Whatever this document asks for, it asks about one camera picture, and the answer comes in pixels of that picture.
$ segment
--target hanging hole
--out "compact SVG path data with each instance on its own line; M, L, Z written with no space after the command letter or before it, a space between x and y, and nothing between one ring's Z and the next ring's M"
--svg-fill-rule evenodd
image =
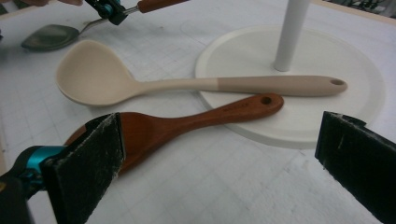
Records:
M272 99L270 97L268 97L268 96L262 97L262 104L269 105L269 104L271 104L271 102L272 102Z
M330 82L333 85L336 85L336 86L342 86L342 85L345 84L345 82L343 80L340 80L340 79L332 79Z

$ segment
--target spatula handle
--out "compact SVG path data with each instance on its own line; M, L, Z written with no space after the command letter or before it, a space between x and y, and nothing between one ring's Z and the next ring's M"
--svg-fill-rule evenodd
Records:
M278 94L259 94L202 114L172 119L171 122L174 123L173 129L185 133L212 125L261 119L275 114L283 106L283 103L283 98Z
M187 1L188 0L142 0L137 3L137 7L141 13L146 13Z

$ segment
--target wooden spoon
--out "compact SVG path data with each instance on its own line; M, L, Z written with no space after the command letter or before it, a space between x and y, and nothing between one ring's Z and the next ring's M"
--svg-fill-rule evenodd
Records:
M347 89L334 77L275 76L217 77L136 81L108 47L86 40L75 45L58 67L56 82L61 92L83 105L114 105L153 91L200 90L264 93L293 96L325 96Z
M120 172L136 167L159 147L183 133L212 125L264 118L279 111L283 103L280 95L266 93L184 118L165 119L135 112L119 113L126 154ZM76 130L65 144L70 145L89 127L88 122Z

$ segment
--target white pole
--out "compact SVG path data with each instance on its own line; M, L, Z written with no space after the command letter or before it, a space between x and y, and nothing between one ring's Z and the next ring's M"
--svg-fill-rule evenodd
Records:
M309 3L310 0L289 0L274 62L274 68L279 72L290 70Z

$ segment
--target ladle bowl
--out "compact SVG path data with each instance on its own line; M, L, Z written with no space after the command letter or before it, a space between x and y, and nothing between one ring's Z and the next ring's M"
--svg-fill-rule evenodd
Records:
M92 106L114 105L137 95L170 90L273 92L292 96L327 96L347 89L334 77L272 76L166 79L140 82L107 46L77 43L61 61L56 82L70 100Z

